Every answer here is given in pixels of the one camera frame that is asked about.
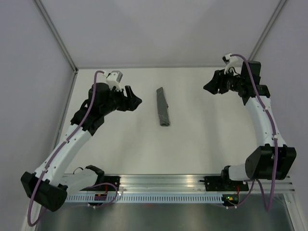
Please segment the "grey cloth napkin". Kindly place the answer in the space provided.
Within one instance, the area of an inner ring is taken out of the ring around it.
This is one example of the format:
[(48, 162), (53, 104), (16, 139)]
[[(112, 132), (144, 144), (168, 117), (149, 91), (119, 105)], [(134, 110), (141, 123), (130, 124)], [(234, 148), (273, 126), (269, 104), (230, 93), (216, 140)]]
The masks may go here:
[(170, 120), (168, 115), (168, 104), (164, 94), (164, 88), (159, 87), (156, 90), (156, 102), (157, 102), (157, 112), (159, 124), (162, 127), (169, 127)]

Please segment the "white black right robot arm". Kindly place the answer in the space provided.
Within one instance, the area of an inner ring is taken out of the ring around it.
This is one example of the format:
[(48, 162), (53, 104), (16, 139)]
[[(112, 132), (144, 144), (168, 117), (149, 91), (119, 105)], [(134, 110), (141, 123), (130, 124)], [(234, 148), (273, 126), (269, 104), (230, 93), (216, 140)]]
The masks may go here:
[(220, 185), (231, 190), (238, 181), (283, 180), (295, 161), (296, 150), (287, 146), (275, 122), (270, 91), (260, 84), (261, 63), (244, 63), (241, 72), (233, 67), (216, 70), (204, 89), (214, 95), (229, 91), (238, 93), (249, 112), (257, 141), (257, 148), (240, 165), (225, 166), (221, 172)]

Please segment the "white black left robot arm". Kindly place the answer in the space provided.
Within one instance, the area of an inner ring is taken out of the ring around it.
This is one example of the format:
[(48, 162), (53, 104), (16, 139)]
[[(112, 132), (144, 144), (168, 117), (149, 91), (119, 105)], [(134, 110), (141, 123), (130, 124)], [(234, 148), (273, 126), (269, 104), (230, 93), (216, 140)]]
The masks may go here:
[(87, 187), (96, 191), (104, 187), (104, 171), (93, 165), (68, 178), (64, 178), (64, 173), (82, 146), (104, 123), (106, 115), (115, 110), (134, 111), (142, 102), (130, 86), (116, 91), (106, 83), (93, 85), (88, 96), (71, 119), (64, 140), (34, 172), (21, 176), (30, 201), (51, 212), (57, 211), (69, 194)]

